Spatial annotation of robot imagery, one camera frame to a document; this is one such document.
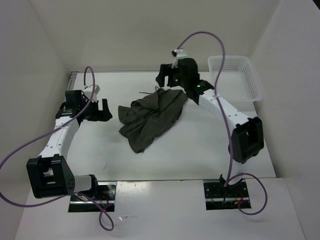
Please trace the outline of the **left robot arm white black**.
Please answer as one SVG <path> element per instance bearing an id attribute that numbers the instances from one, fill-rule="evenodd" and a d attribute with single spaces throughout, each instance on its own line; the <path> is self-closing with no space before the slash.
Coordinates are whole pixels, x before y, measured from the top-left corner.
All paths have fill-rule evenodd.
<path id="1" fill-rule="evenodd" d="M 37 199 L 71 196 L 82 192 L 89 200 L 100 194 L 97 178 L 93 174 L 74 175 L 67 164 L 67 156 L 81 123 L 107 122 L 113 116 L 107 99 L 102 99 L 99 109 L 97 99 L 100 88 L 86 87 L 85 90 L 65 92 L 65 101 L 55 115 L 55 133 L 36 158 L 31 158 L 26 169 L 33 195 Z"/>

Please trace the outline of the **olive green shorts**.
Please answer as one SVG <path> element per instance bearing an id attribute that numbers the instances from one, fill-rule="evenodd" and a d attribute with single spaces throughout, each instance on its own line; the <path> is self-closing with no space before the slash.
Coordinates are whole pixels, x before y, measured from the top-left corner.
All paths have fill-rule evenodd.
<path id="1" fill-rule="evenodd" d="M 176 124 L 187 100 L 183 90 L 156 87 L 129 107 L 118 106 L 118 119 L 123 124 L 119 133 L 128 140 L 133 152 L 143 153 Z"/>

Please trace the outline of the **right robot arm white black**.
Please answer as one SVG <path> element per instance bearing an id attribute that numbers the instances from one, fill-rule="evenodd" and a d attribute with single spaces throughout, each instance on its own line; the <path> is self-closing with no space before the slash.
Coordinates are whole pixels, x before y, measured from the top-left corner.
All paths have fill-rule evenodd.
<path id="1" fill-rule="evenodd" d="M 261 119 L 240 112 L 218 94 L 215 86 L 201 79 L 193 58 L 161 64 L 155 80 L 160 87 L 182 87 L 189 99 L 224 122 L 230 162 L 227 172 L 219 177 L 219 191 L 225 197 L 232 196 L 243 179 L 248 160 L 264 148 Z"/>

